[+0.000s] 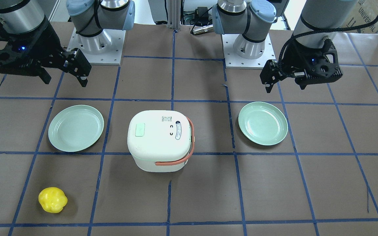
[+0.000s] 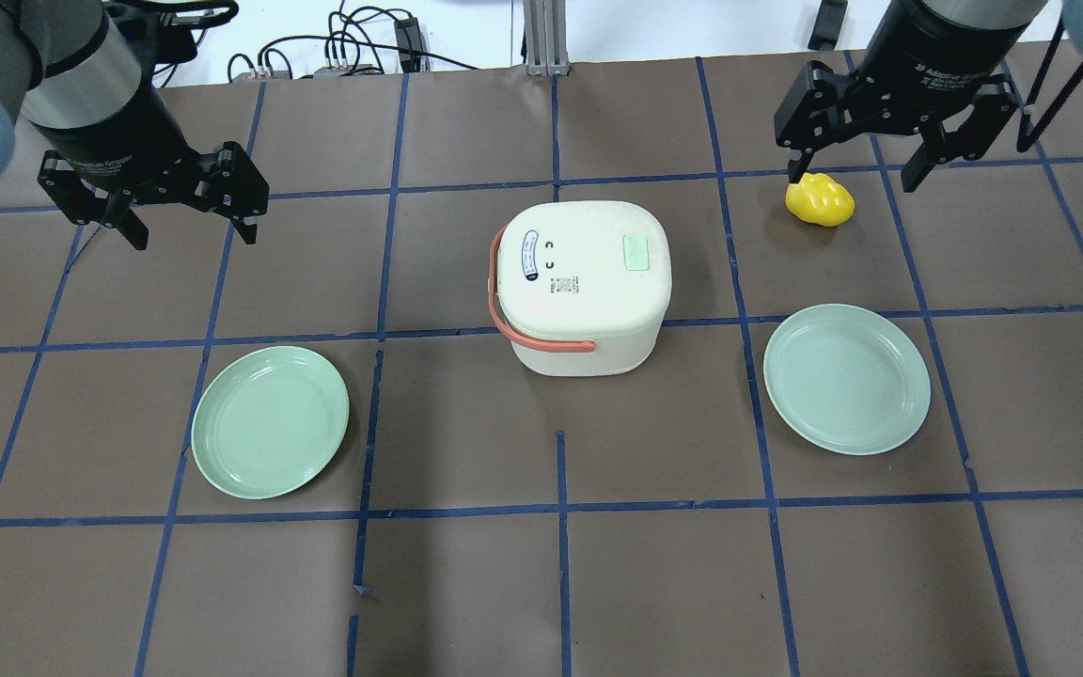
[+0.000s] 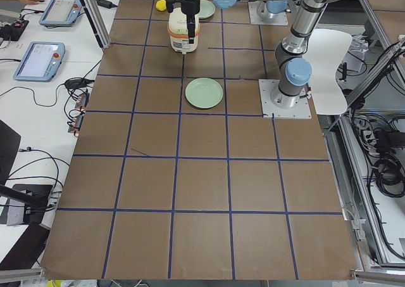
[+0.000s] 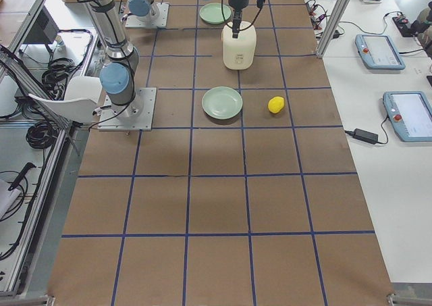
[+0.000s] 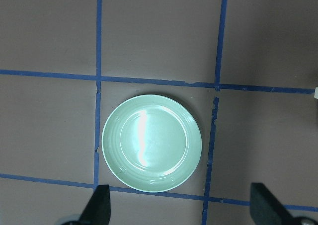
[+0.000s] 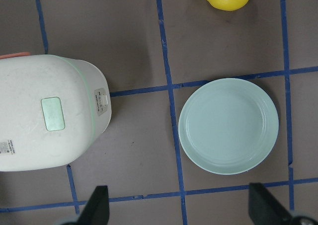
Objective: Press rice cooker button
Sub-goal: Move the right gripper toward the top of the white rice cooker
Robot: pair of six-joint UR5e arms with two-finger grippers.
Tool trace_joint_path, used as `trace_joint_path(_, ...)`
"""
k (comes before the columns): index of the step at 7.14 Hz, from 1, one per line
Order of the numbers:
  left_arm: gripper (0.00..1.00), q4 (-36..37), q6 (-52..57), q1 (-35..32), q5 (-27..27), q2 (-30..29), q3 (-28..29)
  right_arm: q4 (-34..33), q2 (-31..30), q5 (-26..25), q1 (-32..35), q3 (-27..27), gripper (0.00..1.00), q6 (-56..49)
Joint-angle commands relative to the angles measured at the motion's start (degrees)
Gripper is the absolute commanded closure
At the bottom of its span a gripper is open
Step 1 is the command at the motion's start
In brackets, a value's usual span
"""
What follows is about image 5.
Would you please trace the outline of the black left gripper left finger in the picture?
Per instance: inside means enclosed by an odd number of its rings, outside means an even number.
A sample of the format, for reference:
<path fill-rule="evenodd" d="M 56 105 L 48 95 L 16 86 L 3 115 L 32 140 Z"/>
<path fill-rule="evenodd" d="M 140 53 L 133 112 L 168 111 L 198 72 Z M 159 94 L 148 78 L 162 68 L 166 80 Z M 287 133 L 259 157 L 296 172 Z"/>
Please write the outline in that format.
<path fill-rule="evenodd" d="M 108 225 L 110 222 L 109 185 L 98 185 L 82 212 L 81 225 Z"/>

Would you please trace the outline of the green plate near left arm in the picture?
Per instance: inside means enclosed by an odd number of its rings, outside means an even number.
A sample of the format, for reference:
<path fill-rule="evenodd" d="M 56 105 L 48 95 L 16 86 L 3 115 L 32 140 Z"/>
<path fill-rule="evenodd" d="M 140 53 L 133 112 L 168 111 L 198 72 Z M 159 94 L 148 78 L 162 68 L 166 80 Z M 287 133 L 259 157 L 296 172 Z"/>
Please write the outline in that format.
<path fill-rule="evenodd" d="M 146 94 L 118 105 L 102 131 L 105 162 L 125 185 L 143 192 L 165 192 L 196 170 L 202 152 L 199 126 L 180 103 Z"/>

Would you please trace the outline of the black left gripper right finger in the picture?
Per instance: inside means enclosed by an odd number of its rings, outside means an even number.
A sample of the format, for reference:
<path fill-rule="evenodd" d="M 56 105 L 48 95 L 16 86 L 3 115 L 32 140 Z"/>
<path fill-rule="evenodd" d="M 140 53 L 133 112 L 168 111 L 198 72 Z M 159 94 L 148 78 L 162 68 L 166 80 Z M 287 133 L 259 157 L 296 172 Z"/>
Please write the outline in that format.
<path fill-rule="evenodd" d="M 263 183 L 251 183 L 249 212 L 256 225 L 298 224 Z"/>

